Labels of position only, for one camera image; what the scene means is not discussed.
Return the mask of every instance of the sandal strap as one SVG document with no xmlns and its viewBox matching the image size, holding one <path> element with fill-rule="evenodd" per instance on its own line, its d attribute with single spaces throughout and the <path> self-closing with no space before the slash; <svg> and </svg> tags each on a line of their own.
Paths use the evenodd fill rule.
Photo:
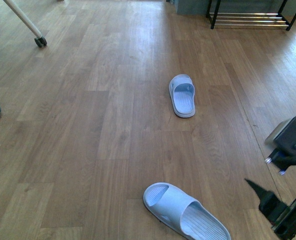
<svg viewBox="0 0 296 240">
<path fill-rule="evenodd" d="M 195 198 L 170 184 L 161 199 L 153 206 L 150 206 L 150 209 L 160 217 L 166 216 L 176 229 L 182 231 L 181 216 L 186 208 L 194 202 L 199 203 Z"/>
</svg>

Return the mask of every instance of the wooden floor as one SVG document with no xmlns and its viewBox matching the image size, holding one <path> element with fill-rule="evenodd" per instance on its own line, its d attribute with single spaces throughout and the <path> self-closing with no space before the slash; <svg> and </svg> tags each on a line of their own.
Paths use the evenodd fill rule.
<svg viewBox="0 0 296 240">
<path fill-rule="evenodd" d="M 286 203 L 265 138 L 296 116 L 296 23 L 210 29 L 148 0 L 0 1 L 0 240 L 178 240 L 144 207 L 169 182 L 234 240 L 277 240 L 249 178 Z M 188 74 L 196 114 L 175 116 L 169 81 Z"/>
</svg>

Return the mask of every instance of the laminate floor plank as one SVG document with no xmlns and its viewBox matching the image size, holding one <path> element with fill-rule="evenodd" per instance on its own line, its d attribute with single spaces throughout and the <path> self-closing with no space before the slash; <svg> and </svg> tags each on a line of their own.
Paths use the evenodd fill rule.
<svg viewBox="0 0 296 240">
<path fill-rule="evenodd" d="M 84 92 L 60 161 L 43 228 L 84 225 L 107 100 L 108 92 Z"/>
<path fill-rule="evenodd" d="M 36 240 L 80 240 L 81 233 L 81 226 L 41 228 Z"/>
<path fill-rule="evenodd" d="M 82 105 L 84 92 L 82 86 L 88 76 L 87 71 L 65 76 L 55 103 L 22 171 L 21 183 L 55 181 L 78 106 Z"/>
<path fill-rule="evenodd" d="M 52 183 L 18 184 L 0 223 L 0 239 L 35 238 L 52 187 Z"/>
<path fill-rule="evenodd" d="M 119 65 L 109 91 L 97 159 L 129 159 L 135 68 Z"/>
<path fill-rule="evenodd" d="M 97 160 L 82 240 L 125 239 L 128 160 Z"/>
<path fill-rule="evenodd" d="M 41 122 L 16 122 L 0 146 L 0 222 L 41 124 Z"/>
</svg>

